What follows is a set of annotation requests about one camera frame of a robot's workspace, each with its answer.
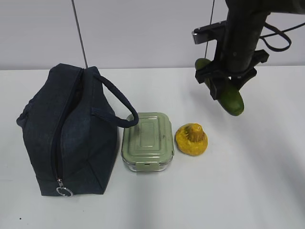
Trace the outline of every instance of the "cucumber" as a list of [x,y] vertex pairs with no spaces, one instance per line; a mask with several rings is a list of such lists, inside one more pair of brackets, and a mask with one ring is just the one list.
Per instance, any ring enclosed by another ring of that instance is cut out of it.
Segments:
[[[211,61],[208,59],[200,58],[195,62],[195,69],[202,69],[209,62]],[[210,80],[206,79],[204,83],[210,89]],[[226,81],[224,92],[221,93],[218,102],[230,115],[239,116],[244,111],[243,98],[241,97],[239,91],[232,85],[229,79]]]

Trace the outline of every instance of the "food container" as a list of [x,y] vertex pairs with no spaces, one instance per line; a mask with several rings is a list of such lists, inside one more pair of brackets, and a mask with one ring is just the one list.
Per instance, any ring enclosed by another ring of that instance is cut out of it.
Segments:
[[138,114],[139,123],[124,129],[123,161],[132,171],[162,171],[174,155],[171,122],[163,113]]

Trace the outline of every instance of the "squash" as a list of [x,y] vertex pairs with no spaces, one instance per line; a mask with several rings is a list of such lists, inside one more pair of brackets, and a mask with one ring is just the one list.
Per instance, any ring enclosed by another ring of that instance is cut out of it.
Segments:
[[175,134],[175,139],[178,148],[191,156],[201,155],[208,146],[208,137],[197,123],[181,126]]

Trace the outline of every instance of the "zipper pull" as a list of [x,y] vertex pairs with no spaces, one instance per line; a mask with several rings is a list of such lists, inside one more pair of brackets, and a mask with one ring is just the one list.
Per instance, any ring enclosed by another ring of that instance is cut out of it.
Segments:
[[[71,197],[71,196],[73,196],[73,192],[72,192],[70,189],[66,188],[66,187],[63,185],[62,179],[58,178],[57,182],[58,182],[58,184],[59,184],[59,187],[56,188],[56,191],[57,191],[60,195],[62,195],[62,196],[64,196],[64,197]],[[70,195],[67,195],[67,194],[63,193],[63,190],[65,190],[66,192],[68,192]]]

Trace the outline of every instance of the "white wall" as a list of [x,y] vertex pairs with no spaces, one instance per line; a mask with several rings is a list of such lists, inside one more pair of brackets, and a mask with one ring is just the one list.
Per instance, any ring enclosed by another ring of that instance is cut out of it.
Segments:
[[0,70],[83,65],[71,2],[0,0]]
[[[212,0],[75,0],[88,65],[99,68],[191,67],[204,56],[191,31],[209,23]],[[225,20],[216,0],[213,21]],[[304,15],[271,15],[285,29]],[[270,53],[268,65],[304,65],[305,29],[291,31],[293,44]],[[270,42],[283,46],[279,38]],[[84,66],[70,0],[1,0],[0,70],[49,69],[59,62]],[[208,57],[214,47],[209,45]]]

